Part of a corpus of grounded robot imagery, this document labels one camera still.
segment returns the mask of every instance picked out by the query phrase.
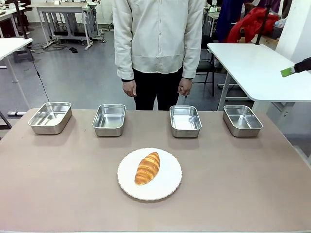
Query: croissant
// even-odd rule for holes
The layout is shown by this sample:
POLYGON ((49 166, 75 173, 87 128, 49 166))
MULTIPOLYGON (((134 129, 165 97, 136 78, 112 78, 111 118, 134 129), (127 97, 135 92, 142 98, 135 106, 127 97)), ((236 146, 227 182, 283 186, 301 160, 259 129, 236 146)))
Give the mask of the croissant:
POLYGON ((153 152, 140 162, 135 176, 135 184, 144 185, 150 182, 157 175, 159 169, 160 157, 158 153, 153 152))

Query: stainless steel tray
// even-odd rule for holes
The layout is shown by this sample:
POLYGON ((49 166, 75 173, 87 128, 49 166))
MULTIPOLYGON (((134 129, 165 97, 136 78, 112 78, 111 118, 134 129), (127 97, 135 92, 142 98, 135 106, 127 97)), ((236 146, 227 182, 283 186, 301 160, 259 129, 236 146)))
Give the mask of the stainless steel tray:
POLYGON ((59 134, 71 116, 71 103, 47 102, 28 121, 28 125, 36 134, 59 134))
POLYGON ((102 104, 93 121, 99 137, 121 136, 123 133, 126 107, 122 104, 102 104))
POLYGON ((170 107, 172 133, 174 137, 197 137, 202 124, 198 111, 193 106, 170 107))
POLYGON ((262 129, 262 123, 253 111, 244 105, 225 106, 223 118, 235 137, 256 137, 262 129))

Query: black pants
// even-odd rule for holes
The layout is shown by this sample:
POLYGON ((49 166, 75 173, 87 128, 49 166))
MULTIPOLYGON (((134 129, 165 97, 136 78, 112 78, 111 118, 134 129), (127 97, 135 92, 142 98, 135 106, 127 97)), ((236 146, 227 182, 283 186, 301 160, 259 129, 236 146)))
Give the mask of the black pants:
POLYGON ((168 111, 177 104, 182 68, 172 74, 142 73, 135 69, 133 71, 137 85, 137 96, 134 98, 136 110, 153 110, 156 98, 161 111, 168 111))

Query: black cable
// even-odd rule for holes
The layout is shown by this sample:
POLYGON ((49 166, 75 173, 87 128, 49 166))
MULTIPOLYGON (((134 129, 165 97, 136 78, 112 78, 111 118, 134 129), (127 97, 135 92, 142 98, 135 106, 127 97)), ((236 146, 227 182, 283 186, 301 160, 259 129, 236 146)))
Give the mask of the black cable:
MULTIPOLYGON (((30 49, 28 49, 28 50, 29 50, 29 52, 30 52, 30 55, 31 55, 31 58, 32 58, 32 61, 33 61, 33 65, 34 65, 34 67, 35 67, 34 56, 33 56, 33 54, 31 53, 30 49)), ((48 102, 50 102, 50 99, 49 99, 49 97, 48 97, 48 94, 47 94, 47 92, 46 92, 46 90, 45 90, 45 87, 44 87, 44 85, 43 85, 42 79, 41 79, 41 77, 40 77, 40 74, 39 74, 39 72, 38 72, 38 70, 37 70, 37 67, 35 67, 35 70, 36 70, 37 75, 38 75, 38 77, 39 77, 39 79, 40 79, 40 81, 41 81, 41 84, 42 84, 42 87, 43 87, 45 96, 47 97, 48 102)))
POLYGON ((62 44, 58 44, 58 45, 52 45, 51 47, 47 47, 47 48, 43 48, 46 45, 46 43, 36 43, 34 45, 32 45, 32 49, 33 50, 43 50, 42 52, 33 52, 35 54, 41 54, 44 52, 54 52, 54 51, 60 51, 63 50, 65 48, 68 48, 68 46, 66 45, 62 45, 62 44))
POLYGON ((235 87, 235 85, 237 84, 233 84, 232 87, 230 88, 230 90, 227 92, 227 94, 235 87))
POLYGON ((67 26, 66 26, 63 22, 61 22, 61 21, 56 22, 53 18, 52 18, 52 20, 53 20, 53 22, 54 22, 58 27, 61 27, 64 31, 67 32, 67 26))

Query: white plate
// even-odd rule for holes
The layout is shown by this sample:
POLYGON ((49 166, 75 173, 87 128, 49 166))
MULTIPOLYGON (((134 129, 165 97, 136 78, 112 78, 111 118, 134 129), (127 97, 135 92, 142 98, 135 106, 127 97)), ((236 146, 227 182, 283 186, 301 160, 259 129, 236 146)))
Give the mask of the white plate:
POLYGON ((119 164, 118 182, 121 188, 130 196, 140 200, 158 200, 174 192, 181 182, 181 166, 170 153, 157 148, 143 148, 128 154, 119 164), (135 175, 139 163, 152 152, 160 157, 158 174, 149 183, 135 184, 135 175))

